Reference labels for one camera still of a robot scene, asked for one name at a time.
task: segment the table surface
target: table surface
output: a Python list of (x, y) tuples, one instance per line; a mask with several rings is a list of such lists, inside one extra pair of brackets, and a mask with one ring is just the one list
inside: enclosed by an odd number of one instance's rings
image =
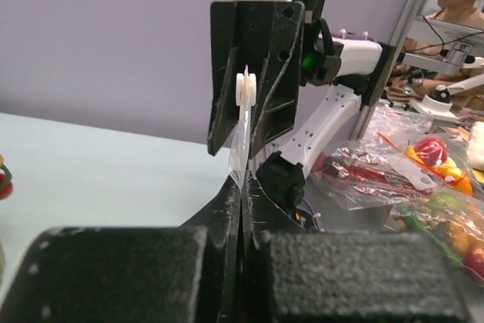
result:
[(61, 226), (178, 226), (228, 175), (228, 150), (0, 113), (14, 193), (0, 203), (5, 298), (23, 255)]

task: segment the metal pole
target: metal pole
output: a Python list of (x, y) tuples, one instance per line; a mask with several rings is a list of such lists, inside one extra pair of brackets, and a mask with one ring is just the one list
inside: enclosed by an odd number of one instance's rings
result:
[[(393, 59), (394, 63), (396, 62), (397, 57), (399, 56), (399, 52), (402, 49), (403, 44), (405, 43), (408, 31), (411, 27), (411, 23), (417, 16), (417, 13), (420, 10), (423, 2), (424, 0), (407, 0), (403, 5), (402, 12), (400, 13), (400, 17), (396, 22), (395, 28), (393, 29), (392, 37), (389, 41), (390, 45), (394, 45), (397, 48), (396, 55)], [(382, 82), (386, 82), (389, 76), (390, 74), (382, 78)], [(376, 106), (377, 104), (373, 105), (372, 107), (366, 107), (361, 111), (358, 121), (356, 122), (355, 129), (353, 130), (352, 138), (363, 137), (366, 128), (370, 123), (371, 117), (373, 116), (373, 112), (375, 111)]]

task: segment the person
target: person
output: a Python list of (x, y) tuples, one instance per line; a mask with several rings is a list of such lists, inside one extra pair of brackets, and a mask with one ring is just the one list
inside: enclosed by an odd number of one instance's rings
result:
[[(437, 3), (441, 11), (431, 14), (427, 18), (484, 30), (484, 13), (480, 9), (475, 8), (476, 0), (438, 0)], [(426, 54), (428, 57), (443, 60), (443, 57), (439, 55), (442, 50), (441, 45), (431, 46), (422, 41), (407, 39), (404, 44), (404, 50), (407, 52), (415, 51), (419, 54)], [(408, 69), (405, 65), (400, 65), (398, 68), (400, 70)], [(404, 103), (408, 103), (411, 99), (421, 100), (425, 95), (433, 93), (438, 85), (452, 85), (483, 73), (484, 69), (460, 69), (454, 75), (439, 73), (433, 79), (422, 79), (421, 85), (417, 85), (410, 90), (402, 77), (392, 78), (385, 88), (386, 97), (390, 101)], [(453, 109), (461, 110), (474, 95), (484, 95), (484, 86), (453, 96), (451, 100), (454, 106)]]

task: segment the green light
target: green light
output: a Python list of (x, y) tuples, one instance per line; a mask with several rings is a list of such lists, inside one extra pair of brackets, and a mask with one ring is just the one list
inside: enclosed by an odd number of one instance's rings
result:
[(315, 62), (315, 56), (313, 54), (308, 54), (302, 60), (301, 67), (305, 70), (313, 67)]

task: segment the wall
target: wall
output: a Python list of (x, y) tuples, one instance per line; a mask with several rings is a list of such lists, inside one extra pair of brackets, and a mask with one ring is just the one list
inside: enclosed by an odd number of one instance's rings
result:
[[(0, 0), (0, 112), (205, 142), (211, 1)], [(403, 1), (327, 0), (324, 16), (385, 41)], [(323, 95), (302, 90), (298, 123)]]

